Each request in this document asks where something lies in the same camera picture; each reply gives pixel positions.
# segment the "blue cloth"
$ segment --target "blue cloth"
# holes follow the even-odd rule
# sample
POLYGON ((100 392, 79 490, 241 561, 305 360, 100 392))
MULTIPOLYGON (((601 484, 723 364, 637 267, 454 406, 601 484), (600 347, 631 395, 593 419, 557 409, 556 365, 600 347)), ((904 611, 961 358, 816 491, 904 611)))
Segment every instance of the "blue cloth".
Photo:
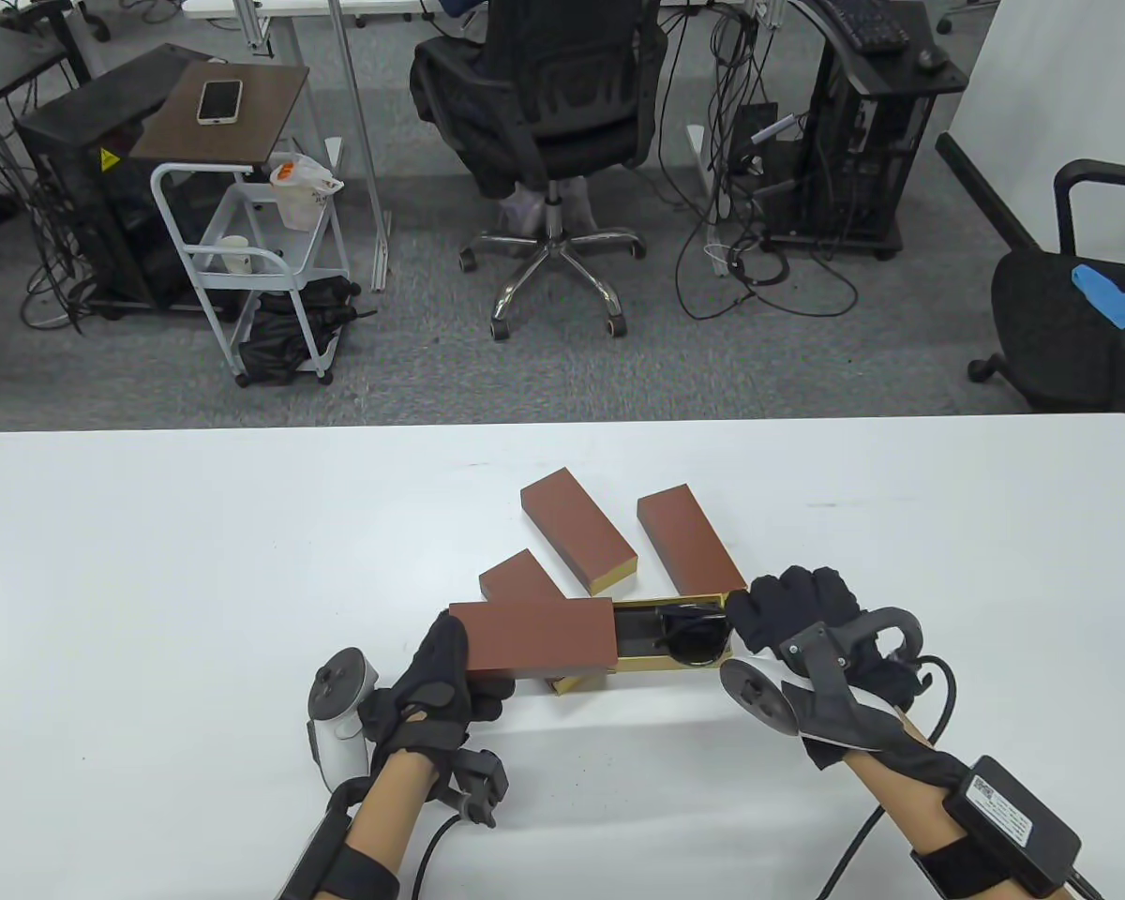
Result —
POLYGON ((458 18, 464 12, 469 12, 485 0, 441 0, 441 8, 446 9, 447 16, 458 18))
POLYGON ((1099 314, 1108 318, 1108 322, 1125 330, 1125 291, 1108 281, 1106 276, 1100 274, 1090 266, 1078 266, 1071 273, 1071 281, 1076 282, 1088 303, 1091 304, 1099 314))

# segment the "gray carpet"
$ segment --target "gray carpet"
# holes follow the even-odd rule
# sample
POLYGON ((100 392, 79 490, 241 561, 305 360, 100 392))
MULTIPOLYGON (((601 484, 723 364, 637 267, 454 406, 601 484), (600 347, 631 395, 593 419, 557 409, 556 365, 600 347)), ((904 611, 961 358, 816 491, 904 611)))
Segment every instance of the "gray carpet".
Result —
MULTIPOLYGON (((940 3, 932 3, 936 12, 940 3)), ((958 20, 944 46, 970 69, 990 16, 958 20)), ((161 42, 241 60, 240 37, 178 18, 146 26, 111 19, 110 63, 161 42)), ((680 125, 706 104, 709 22, 692 25, 666 112, 668 164, 686 162, 680 125)), ((334 366, 335 382, 241 390, 228 377, 202 317, 89 318, 83 335, 35 333, 17 307, 36 266, 26 224, 0 227, 0 431, 61 429, 235 428, 235 425, 385 425, 472 421, 708 420, 708 417, 936 415, 1024 408, 1000 385, 966 382, 966 360, 996 346, 988 284, 1005 252, 948 169, 932 150, 956 104, 939 104, 901 209, 906 251, 896 261, 838 256, 862 290, 845 317, 812 321, 752 303, 716 322, 678 309, 674 259, 691 220, 658 200, 639 176, 593 179, 597 222, 640 228, 647 261, 628 254, 593 261, 626 303, 630 335, 611 341, 595 296, 562 272, 540 278, 521 297, 511 342, 487 333, 495 287, 511 262, 485 259, 464 276, 456 252, 488 226, 492 207, 408 99, 412 46, 424 22, 371 22, 353 30, 358 79, 385 201, 395 213, 392 273, 385 295, 362 297, 377 317, 351 326, 334 366)), ((344 123, 335 86, 332 35, 305 21, 300 39, 317 64, 317 101, 333 133, 344 123)), ((819 56, 819 36, 795 11, 776 39, 767 84, 781 108, 802 111, 819 56)), ((62 89, 43 79, 42 94, 62 89)), ((645 174, 660 181, 657 168, 645 174)), ((695 171, 678 169, 695 188, 695 171)), ((360 191, 343 200, 343 224, 360 281, 370 269, 374 231, 360 191)), ((682 271, 690 305, 708 312, 735 296, 736 282, 712 277, 700 244, 682 271)), ((810 261, 772 296, 831 309, 848 291, 810 261)))

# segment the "paper cup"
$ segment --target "paper cup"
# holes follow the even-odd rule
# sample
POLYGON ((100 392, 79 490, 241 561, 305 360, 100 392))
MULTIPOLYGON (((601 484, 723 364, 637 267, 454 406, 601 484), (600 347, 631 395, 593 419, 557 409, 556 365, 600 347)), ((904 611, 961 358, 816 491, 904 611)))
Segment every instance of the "paper cup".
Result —
MULTIPOLYGON (((218 248, 249 248, 250 241, 240 234, 227 234, 216 242, 218 248)), ((245 253, 225 253, 225 271, 230 274, 250 274, 251 259, 245 253)))

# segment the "keyboard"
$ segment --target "keyboard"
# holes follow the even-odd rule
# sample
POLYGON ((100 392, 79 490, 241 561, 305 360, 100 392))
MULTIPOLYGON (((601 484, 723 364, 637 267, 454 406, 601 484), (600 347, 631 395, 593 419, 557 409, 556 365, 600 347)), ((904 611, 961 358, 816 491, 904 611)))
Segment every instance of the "keyboard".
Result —
POLYGON ((909 34, 888 9, 888 0, 817 0, 838 30, 862 56, 900 53, 909 34))

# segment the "gloved hand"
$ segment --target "gloved hand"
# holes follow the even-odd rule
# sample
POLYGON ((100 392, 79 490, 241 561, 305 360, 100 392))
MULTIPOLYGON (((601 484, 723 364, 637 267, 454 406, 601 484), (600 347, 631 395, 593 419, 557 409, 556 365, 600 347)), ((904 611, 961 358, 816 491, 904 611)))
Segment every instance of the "gloved hand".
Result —
MULTIPOLYGON (((770 647, 778 656, 780 646, 808 626, 816 622, 825 622, 830 628, 845 626, 861 616, 863 610, 858 609, 857 597, 837 570, 810 573, 793 565, 778 578, 774 575, 755 578, 748 593, 734 591, 726 600, 726 613, 750 652, 770 647)), ((911 666, 881 656, 873 639, 854 647, 846 681, 904 711, 928 686, 911 666)), ((803 742, 819 768, 831 766, 846 755, 838 746, 813 740, 803 742)))
POLYGON ((371 691, 358 704, 363 732, 375 744, 371 774, 377 774, 395 750, 412 750, 429 757, 438 771, 430 799, 448 788, 451 759, 467 741, 467 728, 472 721, 498 719, 515 686, 512 678, 468 682, 467 652, 464 623, 442 612, 399 681, 371 691), (417 712, 424 717, 408 721, 417 712))

